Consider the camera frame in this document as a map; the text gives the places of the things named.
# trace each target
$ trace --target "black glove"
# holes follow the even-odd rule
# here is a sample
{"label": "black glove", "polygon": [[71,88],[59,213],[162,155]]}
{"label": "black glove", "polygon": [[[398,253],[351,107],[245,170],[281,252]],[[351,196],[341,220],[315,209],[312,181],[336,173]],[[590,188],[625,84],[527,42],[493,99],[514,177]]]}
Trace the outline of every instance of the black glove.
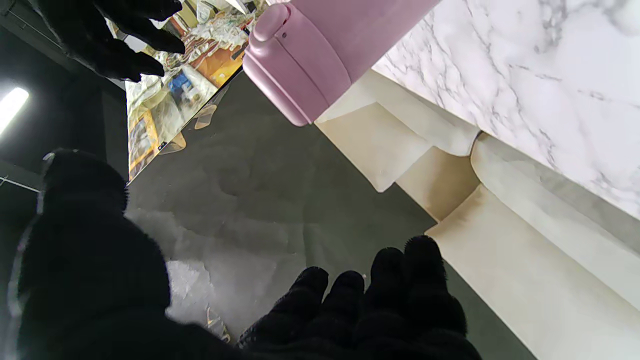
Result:
{"label": "black glove", "polygon": [[278,359],[480,359],[428,236],[411,239],[404,254],[381,250],[364,294],[362,276],[345,272],[323,302],[327,278],[323,269],[304,270],[238,346]]}
{"label": "black glove", "polygon": [[67,55],[96,73],[115,79],[140,81],[140,74],[164,75],[163,66],[145,53],[135,53],[113,38],[103,17],[123,32],[156,50],[184,54],[182,41],[157,29],[149,19],[162,21],[182,9],[178,0],[29,0],[56,35]]}

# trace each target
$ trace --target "ceiling light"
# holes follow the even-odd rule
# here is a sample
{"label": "ceiling light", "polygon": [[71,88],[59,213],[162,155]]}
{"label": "ceiling light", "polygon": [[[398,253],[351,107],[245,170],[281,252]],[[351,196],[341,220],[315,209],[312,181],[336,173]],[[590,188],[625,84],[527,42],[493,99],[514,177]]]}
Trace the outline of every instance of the ceiling light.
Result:
{"label": "ceiling light", "polygon": [[27,90],[15,88],[0,101],[0,134],[18,114],[28,98]]}

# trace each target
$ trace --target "white marble surface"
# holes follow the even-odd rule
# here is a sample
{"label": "white marble surface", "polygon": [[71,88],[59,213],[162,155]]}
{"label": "white marble surface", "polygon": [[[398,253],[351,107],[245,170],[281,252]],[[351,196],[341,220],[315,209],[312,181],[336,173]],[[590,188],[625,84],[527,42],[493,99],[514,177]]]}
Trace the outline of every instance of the white marble surface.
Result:
{"label": "white marble surface", "polygon": [[640,218],[640,0],[443,0],[374,70]]}

